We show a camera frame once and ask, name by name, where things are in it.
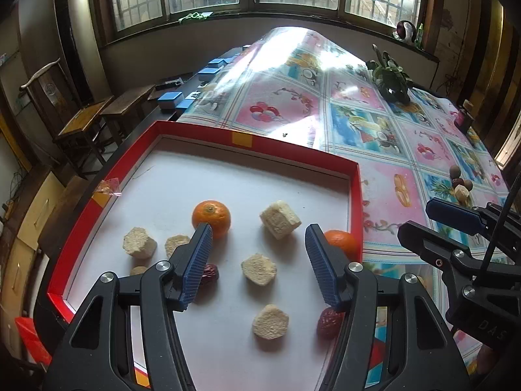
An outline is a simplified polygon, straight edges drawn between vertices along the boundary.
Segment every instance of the wooden chair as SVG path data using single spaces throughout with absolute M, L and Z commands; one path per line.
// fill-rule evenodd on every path
M 153 85 L 131 88 L 116 98 L 101 113 L 108 126 L 112 138 L 119 146 L 130 131 L 126 126 L 126 117 L 129 112 L 135 110 L 139 120 L 145 118 L 142 104 L 147 100 L 148 95 L 154 89 Z
M 100 163 L 105 164 L 102 153 L 112 141 L 103 142 L 100 139 L 101 131 L 106 125 L 102 122 L 100 113 L 114 97 L 82 107 L 59 61 L 60 59 L 38 70 L 27 84 L 20 87 L 20 91 L 27 91 L 54 143 L 62 150 L 78 176 L 85 178 L 85 175 L 97 172 L 83 171 L 90 154 L 94 153 Z

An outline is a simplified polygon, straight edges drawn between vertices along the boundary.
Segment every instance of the red bag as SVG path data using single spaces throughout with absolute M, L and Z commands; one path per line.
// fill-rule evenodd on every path
M 49 366 L 52 357 L 38 338 L 33 320 L 30 317 L 15 317 L 15 323 L 27 351 L 35 362 Z

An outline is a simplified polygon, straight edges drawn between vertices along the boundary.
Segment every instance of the blue ridged pad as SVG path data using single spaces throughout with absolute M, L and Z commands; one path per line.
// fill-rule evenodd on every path
M 179 302 L 184 305 L 185 309 L 188 304 L 194 300 L 195 295 L 197 294 L 203 270 L 208 261 L 210 250 L 212 249 L 212 243 L 212 227 L 208 225 L 195 245 L 195 250 L 192 253 L 192 257 L 190 258 L 188 266 L 183 274 L 183 288 L 181 296 L 179 296 Z
M 337 278 L 334 270 L 326 257 L 324 247 L 322 246 L 317 233 L 313 230 L 313 226 L 306 228 L 306 251 L 309 261 L 315 272 L 320 292 L 324 298 L 324 302 L 334 309 L 340 307 L 340 294 L 337 286 Z

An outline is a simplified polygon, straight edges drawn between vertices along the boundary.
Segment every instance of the clear plastic packet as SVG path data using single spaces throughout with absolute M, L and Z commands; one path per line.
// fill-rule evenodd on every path
M 119 179 L 111 178 L 108 180 L 101 181 L 94 190 L 94 192 L 108 194 L 109 196 L 121 196 L 121 189 L 119 188 Z

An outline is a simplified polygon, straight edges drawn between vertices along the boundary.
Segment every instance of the wooden drawer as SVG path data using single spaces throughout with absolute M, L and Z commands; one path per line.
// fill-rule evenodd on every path
M 22 315 L 23 300 L 36 252 L 15 239 L 2 283 L 2 341 L 12 355 L 20 357 L 21 343 L 15 317 Z
M 38 248 L 38 237 L 47 218 L 58 202 L 64 186 L 51 172 L 33 199 L 18 231 L 18 238 L 33 250 Z

